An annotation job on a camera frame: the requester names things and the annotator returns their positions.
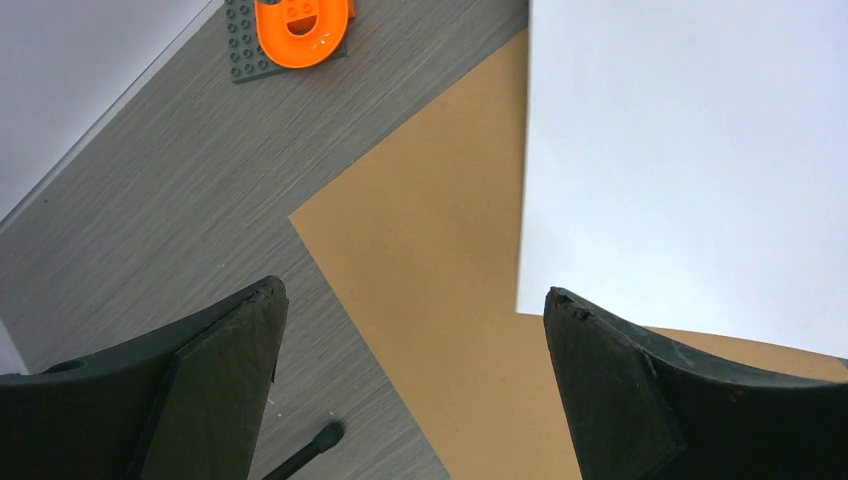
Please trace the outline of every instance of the table surface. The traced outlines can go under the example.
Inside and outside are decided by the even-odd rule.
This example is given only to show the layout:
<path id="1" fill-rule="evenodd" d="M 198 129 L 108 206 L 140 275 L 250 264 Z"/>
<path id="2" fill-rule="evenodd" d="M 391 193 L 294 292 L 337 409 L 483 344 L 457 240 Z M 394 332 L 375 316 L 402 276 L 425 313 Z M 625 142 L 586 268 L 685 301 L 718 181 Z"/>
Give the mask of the table surface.
<path id="1" fill-rule="evenodd" d="M 357 8 L 347 58 L 239 86 L 219 12 L 0 233 L 0 318 L 30 371 L 276 274 L 289 325 L 251 478 L 333 417 L 349 435 L 304 478 L 448 478 L 288 215 L 525 28 L 527 3 Z"/>

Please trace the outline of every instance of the brown cardboard sheet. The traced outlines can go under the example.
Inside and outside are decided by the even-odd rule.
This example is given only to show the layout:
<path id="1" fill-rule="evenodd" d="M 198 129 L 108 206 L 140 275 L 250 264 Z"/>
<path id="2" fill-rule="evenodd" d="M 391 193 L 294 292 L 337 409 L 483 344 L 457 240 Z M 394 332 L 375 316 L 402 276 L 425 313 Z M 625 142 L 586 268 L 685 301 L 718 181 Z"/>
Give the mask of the brown cardboard sheet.
<path id="1" fill-rule="evenodd" d="M 526 65 L 522 33 L 291 217 L 454 480 L 580 478 L 541 319 L 515 313 Z M 848 381 L 834 358 L 665 333 Z"/>

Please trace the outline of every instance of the gray lego baseplate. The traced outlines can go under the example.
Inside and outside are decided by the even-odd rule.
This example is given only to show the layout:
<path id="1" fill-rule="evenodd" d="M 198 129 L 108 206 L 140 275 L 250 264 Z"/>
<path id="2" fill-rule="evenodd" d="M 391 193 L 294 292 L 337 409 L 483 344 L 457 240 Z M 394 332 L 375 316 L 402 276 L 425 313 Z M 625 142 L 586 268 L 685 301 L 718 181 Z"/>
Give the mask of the gray lego baseplate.
<path id="1" fill-rule="evenodd" d="M 279 3 L 267 0 L 263 3 Z M 227 29 L 227 57 L 230 79 L 233 83 L 245 83 L 260 78 L 288 72 L 291 68 L 272 62 L 262 51 L 256 35 L 256 14 L 253 0 L 224 0 L 224 27 Z M 329 60 L 347 56 L 347 42 L 343 40 Z"/>

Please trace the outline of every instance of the orange toy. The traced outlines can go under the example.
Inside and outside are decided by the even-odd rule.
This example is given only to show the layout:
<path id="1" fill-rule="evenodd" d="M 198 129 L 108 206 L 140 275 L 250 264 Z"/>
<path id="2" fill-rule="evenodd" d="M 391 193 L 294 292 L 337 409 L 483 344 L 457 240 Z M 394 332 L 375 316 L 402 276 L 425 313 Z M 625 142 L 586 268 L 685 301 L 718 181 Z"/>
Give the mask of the orange toy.
<path id="1" fill-rule="evenodd" d="M 282 0 L 256 2 L 256 33 L 262 50 L 275 63 L 306 68 L 333 54 L 355 16 L 353 0 Z"/>

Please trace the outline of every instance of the gray wood-grain table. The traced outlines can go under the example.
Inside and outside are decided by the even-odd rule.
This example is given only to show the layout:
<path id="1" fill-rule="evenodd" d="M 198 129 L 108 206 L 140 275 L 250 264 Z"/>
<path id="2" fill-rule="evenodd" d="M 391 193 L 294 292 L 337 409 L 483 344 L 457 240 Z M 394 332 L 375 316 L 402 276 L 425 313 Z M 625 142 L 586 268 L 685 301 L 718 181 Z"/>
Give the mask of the gray wood-grain table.
<path id="1" fill-rule="evenodd" d="M 0 318 L 31 371 L 276 274 L 289 325 L 251 478 L 333 417 L 349 436 L 297 478 L 448 477 L 287 217 L 525 28 L 527 5 L 357 7 L 347 58 L 238 86 L 218 12 L 0 234 Z"/>

